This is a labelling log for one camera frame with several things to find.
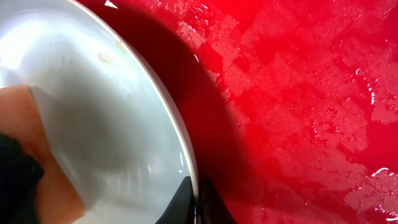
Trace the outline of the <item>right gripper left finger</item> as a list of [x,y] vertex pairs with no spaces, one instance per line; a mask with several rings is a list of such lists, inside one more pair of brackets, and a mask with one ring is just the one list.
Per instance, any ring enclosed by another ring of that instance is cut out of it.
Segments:
[[155,224],[194,224],[194,222],[195,199],[191,178],[187,176]]

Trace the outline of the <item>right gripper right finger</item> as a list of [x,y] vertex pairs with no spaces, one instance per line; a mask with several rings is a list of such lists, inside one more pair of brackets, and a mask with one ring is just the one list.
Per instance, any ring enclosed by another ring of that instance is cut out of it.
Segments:
[[200,188],[200,224],[237,224],[210,179]]

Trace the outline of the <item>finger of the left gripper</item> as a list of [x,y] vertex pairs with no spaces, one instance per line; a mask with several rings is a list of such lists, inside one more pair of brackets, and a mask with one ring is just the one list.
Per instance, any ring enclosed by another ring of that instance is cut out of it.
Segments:
[[39,224],[35,195],[43,175],[18,141],[1,134],[1,224]]

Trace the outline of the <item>green and orange sponge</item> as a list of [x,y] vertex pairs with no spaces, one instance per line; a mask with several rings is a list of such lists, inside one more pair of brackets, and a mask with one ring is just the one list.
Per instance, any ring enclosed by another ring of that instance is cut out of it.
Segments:
[[18,141],[22,152],[44,170],[35,195],[39,223],[73,223],[81,218],[84,205],[50,152],[35,100],[24,85],[1,89],[1,134]]

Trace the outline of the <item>white plate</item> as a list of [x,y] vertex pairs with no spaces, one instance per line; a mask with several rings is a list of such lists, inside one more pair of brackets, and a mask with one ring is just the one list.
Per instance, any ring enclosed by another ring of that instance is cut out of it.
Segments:
[[1,86],[27,85],[80,223],[156,223],[189,176],[192,144],[150,65],[77,1],[1,2]]

